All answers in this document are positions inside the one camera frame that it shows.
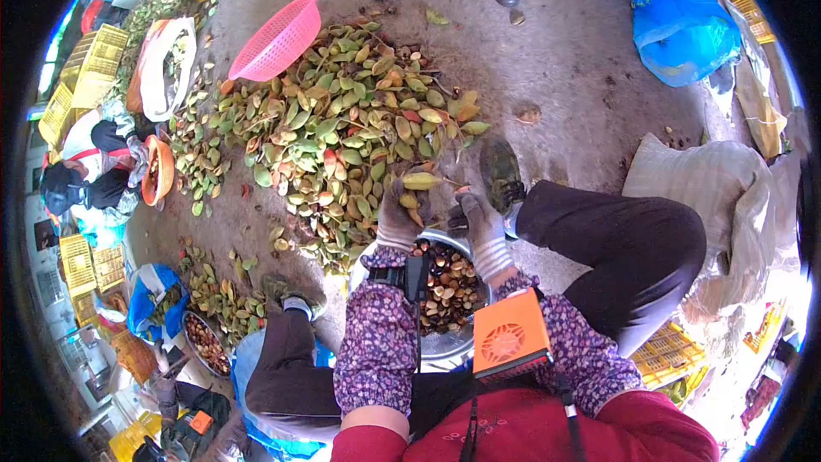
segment pile of nuts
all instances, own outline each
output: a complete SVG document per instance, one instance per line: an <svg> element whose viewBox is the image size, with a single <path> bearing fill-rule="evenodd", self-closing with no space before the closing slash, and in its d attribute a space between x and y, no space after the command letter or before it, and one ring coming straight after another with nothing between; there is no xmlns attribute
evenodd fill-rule
<svg viewBox="0 0 821 462"><path fill-rule="evenodd" d="M476 276L473 264L458 249L444 243L419 240L413 255L428 252L432 256L428 275L428 299L419 304L422 335L457 331L468 317L484 306L478 290L484 284Z"/></svg>
<svg viewBox="0 0 821 462"><path fill-rule="evenodd" d="M186 333L188 340L194 345L197 353L203 358L209 367L222 376L231 374L231 366L228 364L228 355L222 349L219 339L213 331L200 321L193 314L186 316Z"/></svg>

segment blue plastic bag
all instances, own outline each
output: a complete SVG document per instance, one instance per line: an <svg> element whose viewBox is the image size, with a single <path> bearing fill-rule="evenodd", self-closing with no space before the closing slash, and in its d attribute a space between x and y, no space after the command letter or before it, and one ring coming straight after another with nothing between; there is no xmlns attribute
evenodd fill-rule
<svg viewBox="0 0 821 462"><path fill-rule="evenodd" d="M710 75L739 55L741 32L716 0L633 0L641 62L672 87Z"/></svg>
<svg viewBox="0 0 821 462"><path fill-rule="evenodd" d="M265 447L275 460L311 459L317 451L325 447L323 442L303 441L283 432L274 432L248 412L245 404L245 388L251 379L260 360L262 344L265 340L265 329L247 335L234 350L231 361L231 381L234 384L236 405L242 411L245 430L248 436ZM334 354L319 342L316 342L316 365L327 366Z"/></svg>
<svg viewBox="0 0 821 462"><path fill-rule="evenodd" d="M150 343L162 338L163 328L168 337L176 337L182 329L182 315L191 298L179 275L164 264L145 264L136 271L135 278L126 320L128 330ZM180 301L165 313L163 325L155 325L149 321L149 316L154 311L154 304L159 303L166 291L174 284L180 285L182 295Z"/></svg>

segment hand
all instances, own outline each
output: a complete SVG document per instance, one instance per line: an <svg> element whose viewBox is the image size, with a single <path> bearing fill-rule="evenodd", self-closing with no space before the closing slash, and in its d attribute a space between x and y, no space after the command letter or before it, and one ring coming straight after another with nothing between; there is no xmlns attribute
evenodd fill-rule
<svg viewBox="0 0 821 462"><path fill-rule="evenodd" d="M131 156L137 160L137 166L149 164L149 148L146 147L145 143L141 142L139 138L130 136L126 140L126 145L128 145L128 151L131 152Z"/></svg>
<svg viewBox="0 0 821 462"><path fill-rule="evenodd" d="M513 266L505 242L500 215L484 195L472 192L457 195L459 205L451 209L448 232L466 237L470 243L473 266L482 280L489 282Z"/></svg>
<svg viewBox="0 0 821 462"><path fill-rule="evenodd" d="M415 168L409 173L416 173L416 171L424 170ZM419 226L416 221L413 221L408 215L407 209L399 203L399 197L404 192L405 187L402 185L402 178L394 180L391 187L385 190L385 195L382 197L382 207L379 209L376 243L409 252L424 228ZM418 210L427 210L428 192L416 191L415 193L416 199L419 201Z"/></svg>

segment white bag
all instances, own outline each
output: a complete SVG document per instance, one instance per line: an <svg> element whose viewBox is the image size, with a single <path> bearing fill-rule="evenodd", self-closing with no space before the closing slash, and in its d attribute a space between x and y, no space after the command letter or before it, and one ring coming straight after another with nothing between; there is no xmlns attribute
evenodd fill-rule
<svg viewBox="0 0 821 462"><path fill-rule="evenodd" d="M777 191L764 161L738 142L684 151L644 136L622 190L692 207L707 233L703 267L682 305L688 323L710 323L765 292L775 254Z"/></svg>
<svg viewBox="0 0 821 462"><path fill-rule="evenodd" d="M185 58L181 63L177 93L174 96L173 102L168 104L165 97L165 79L163 78L162 62L165 60L165 56L171 51L180 33L185 33L187 36L190 36L190 38L186 45ZM148 46L148 51L144 54L145 66L143 66L142 76L139 81L139 95L143 101L143 112L151 121L167 121L186 98L191 66L194 64L194 58L196 57L196 47L197 37L194 31L193 18L175 18L169 20L168 25L163 28L159 38Z"/></svg>

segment purple floral sleeve cover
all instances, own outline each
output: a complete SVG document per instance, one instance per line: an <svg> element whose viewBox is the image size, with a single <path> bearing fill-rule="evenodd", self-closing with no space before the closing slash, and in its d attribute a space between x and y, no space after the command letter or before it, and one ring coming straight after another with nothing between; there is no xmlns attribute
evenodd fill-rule
<svg viewBox="0 0 821 462"><path fill-rule="evenodd" d="M538 277L522 272L512 276L496 290L498 299L538 285ZM536 379L550 392L557 392L555 372L565 374L576 406L590 418L595 418L602 406L615 395L633 389L643 389L641 375L629 358L620 357L616 343L593 330L585 317L563 294L549 294L539 303L548 327L554 367L543 367Z"/></svg>
<svg viewBox="0 0 821 462"><path fill-rule="evenodd" d="M407 252L378 247L362 258L370 268L401 267ZM334 369L334 393L343 416L364 406L411 413L416 370L416 319L399 288L364 281L349 296L345 338Z"/></svg>

